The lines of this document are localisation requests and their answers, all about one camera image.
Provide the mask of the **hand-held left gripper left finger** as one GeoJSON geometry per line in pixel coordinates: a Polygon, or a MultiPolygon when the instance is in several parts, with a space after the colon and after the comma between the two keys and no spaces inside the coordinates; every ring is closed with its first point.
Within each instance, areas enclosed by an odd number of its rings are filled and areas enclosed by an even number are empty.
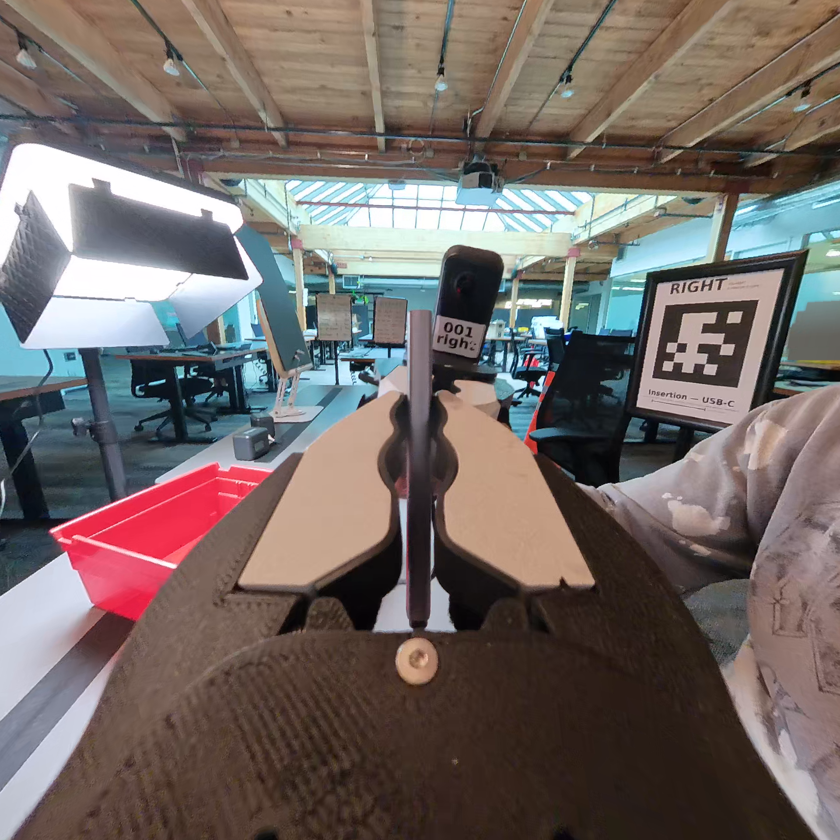
{"type": "Polygon", "coordinates": [[[248,593],[332,597],[373,627],[403,568],[392,454],[403,394],[387,392],[331,426],[294,468],[237,584],[248,593]]]}

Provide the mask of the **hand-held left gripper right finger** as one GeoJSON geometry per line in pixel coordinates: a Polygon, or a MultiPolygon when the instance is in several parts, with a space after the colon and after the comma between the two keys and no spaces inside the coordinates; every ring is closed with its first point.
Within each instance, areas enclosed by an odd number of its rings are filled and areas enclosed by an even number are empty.
{"type": "Polygon", "coordinates": [[[435,580],[455,627],[480,627],[499,601],[530,606],[595,577],[534,453],[503,423],[436,394],[435,580]]]}

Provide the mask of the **grey USB hub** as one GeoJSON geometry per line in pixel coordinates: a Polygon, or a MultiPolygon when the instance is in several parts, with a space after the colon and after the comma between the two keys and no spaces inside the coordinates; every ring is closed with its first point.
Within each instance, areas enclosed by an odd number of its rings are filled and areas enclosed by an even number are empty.
{"type": "Polygon", "coordinates": [[[410,313],[407,345],[406,614],[412,629],[425,629],[432,582],[432,312],[410,313]]]}

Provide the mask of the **red plastic bin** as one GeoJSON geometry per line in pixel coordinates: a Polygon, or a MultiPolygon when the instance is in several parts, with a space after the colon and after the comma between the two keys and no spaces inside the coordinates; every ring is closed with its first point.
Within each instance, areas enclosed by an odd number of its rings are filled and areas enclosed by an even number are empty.
{"type": "Polygon", "coordinates": [[[268,474],[211,463],[66,521],[50,534],[91,603],[135,621],[186,555],[268,474]]]}

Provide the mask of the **person's right forearm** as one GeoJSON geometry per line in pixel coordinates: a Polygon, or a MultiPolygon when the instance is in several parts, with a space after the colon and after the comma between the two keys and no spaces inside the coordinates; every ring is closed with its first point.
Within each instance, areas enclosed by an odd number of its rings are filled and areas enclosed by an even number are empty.
{"type": "Polygon", "coordinates": [[[839,388],[769,403],[672,465],[578,485],[679,592],[748,577],[838,586],[839,388]]]}

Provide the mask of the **whiteboard easel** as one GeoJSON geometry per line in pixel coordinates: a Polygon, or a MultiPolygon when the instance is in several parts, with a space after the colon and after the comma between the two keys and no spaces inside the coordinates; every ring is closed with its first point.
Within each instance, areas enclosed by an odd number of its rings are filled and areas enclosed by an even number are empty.
{"type": "Polygon", "coordinates": [[[322,342],[351,342],[353,297],[320,292],[316,296],[317,334],[322,342]]]}
{"type": "Polygon", "coordinates": [[[388,350],[406,344],[408,301],[399,297],[379,296],[374,300],[372,340],[388,350]]]}

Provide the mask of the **orange and black office chair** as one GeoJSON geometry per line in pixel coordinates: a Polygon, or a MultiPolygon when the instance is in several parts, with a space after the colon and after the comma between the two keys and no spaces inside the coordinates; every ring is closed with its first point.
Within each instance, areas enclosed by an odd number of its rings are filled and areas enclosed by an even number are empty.
{"type": "Polygon", "coordinates": [[[630,416],[632,336],[572,332],[526,443],[590,487],[615,483],[630,416]]]}

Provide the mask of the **ceiling projector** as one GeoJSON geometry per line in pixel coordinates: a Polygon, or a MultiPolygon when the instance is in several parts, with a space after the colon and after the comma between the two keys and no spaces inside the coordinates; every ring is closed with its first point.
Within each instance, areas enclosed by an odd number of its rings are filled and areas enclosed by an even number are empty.
{"type": "Polygon", "coordinates": [[[455,202],[463,207],[494,208],[502,190],[498,164],[468,161],[464,163],[458,178],[455,202]]]}

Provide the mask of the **white stand with black board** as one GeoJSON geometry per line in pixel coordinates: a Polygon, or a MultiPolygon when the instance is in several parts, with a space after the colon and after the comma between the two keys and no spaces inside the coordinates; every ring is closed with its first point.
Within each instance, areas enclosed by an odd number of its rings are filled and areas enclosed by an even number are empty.
{"type": "Polygon", "coordinates": [[[246,225],[236,236],[262,279],[257,287],[258,319],[278,376],[276,402],[270,414],[276,423],[308,424],[320,414],[322,406],[296,404],[301,374],[312,369],[296,306],[268,240],[246,225]]]}

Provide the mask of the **dark office desk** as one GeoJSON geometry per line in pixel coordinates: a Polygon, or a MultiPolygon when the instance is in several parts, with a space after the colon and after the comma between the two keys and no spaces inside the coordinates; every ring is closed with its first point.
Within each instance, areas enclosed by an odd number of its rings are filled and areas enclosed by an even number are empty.
{"type": "MultiPolygon", "coordinates": [[[[270,357],[268,355],[268,351],[265,349],[245,349],[245,350],[218,350],[214,353],[201,353],[196,350],[173,350],[173,351],[162,351],[162,352],[139,352],[139,353],[118,353],[115,356],[116,359],[121,361],[127,361],[130,364],[131,360],[137,361],[155,361],[155,362],[164,362],[168,364],[176,365],[176,369],[179,375],[194,375],[194,376],[202,376],[207,377],[213,380],[214,385],[217,383],[217,380],[221,380],[222,383],[226,384],[227,386],[227,393],[228,393],[228,400],[229,400],[229,408],[228,412],[234,415],[247,415],[251,413],[251,407],[248,403],[248,399],[246,397],[246,389],[245,389],[245,375],[243,369],[248,362],[254,361],[265,361],[270,362],[270,357]]],[[[206,404],[199,405],[197,403],[196,398],[196,405],[200,407],[207,407],[214,409],[213,406],[209,406],[206,404]]],[[[166,408],[163,410],[167,410],[169,404],[167,402],[158,402],[166,405],[166,408]]],[[[215,437],[217,440],[217,436],[214,434],[213,431],[213,423],[212,422],[212,431],[206,433],[204,428],[201,424],[195,423],[193,420],[189,420],[187,422],[187,430],[188,433],[192,436],[199,437],[199,436],[212,436],[215,437]]],[[[152,424],[147,423],[143,429],[152,424]]]]}
{"type": "Polygon", "coordinates": [[[84,377],[53,376],[41,381],[37,376],[2,376],[1,440],[7,466],[11,470],[17,502],[25,520],[49,518],[49,510],[40,485],[35,458],[27,446],[35,437],[28,436],[24,421],[65,409],[63,393],[86,387],[84,377]]]}

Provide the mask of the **framed black-white marker sign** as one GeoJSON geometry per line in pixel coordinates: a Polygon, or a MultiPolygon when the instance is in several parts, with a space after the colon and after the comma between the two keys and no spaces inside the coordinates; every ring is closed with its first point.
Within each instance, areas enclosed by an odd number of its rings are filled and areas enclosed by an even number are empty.
{"type": "Polygon", "coordinates": [[[713,433],[768,402],[808,254],[648,272],[626,413],[713,433]]]}

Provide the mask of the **studio light panel on stand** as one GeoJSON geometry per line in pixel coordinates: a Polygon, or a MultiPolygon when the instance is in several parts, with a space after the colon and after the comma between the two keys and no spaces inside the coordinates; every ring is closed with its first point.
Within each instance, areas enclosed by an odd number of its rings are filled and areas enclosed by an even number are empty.
{"type": "Polygon", "coordinates": [[[221,193],[92,151],[20,143],[1,192],[1,298],[25,350],[80,352],[113,501],[127,495],[100,351],[169,344],[154,304],[198,333],[262,283],[221,193]]]}

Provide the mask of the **person's patterned hoodie torso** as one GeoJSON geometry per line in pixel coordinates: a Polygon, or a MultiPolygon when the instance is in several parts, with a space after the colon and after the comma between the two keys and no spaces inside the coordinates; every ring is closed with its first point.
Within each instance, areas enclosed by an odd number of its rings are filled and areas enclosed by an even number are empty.
{"type": "Polygon", "coordinates": [[[817,838],[839,837],[838,525],[804,520],[748,581],[685,598],[756,753],[817,838]]]}

